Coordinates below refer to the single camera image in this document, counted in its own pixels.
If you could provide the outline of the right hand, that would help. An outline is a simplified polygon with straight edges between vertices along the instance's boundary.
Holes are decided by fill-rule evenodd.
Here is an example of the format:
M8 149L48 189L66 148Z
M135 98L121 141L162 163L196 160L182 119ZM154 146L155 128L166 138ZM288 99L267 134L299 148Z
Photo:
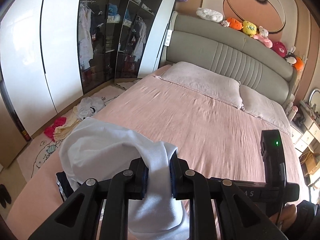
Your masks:
M272 223L277 224L280 222L282 224L281 230L286 231L296 220L297 218L297 207L295 204L287 204L283 209L280 215L275 213L269 219Z

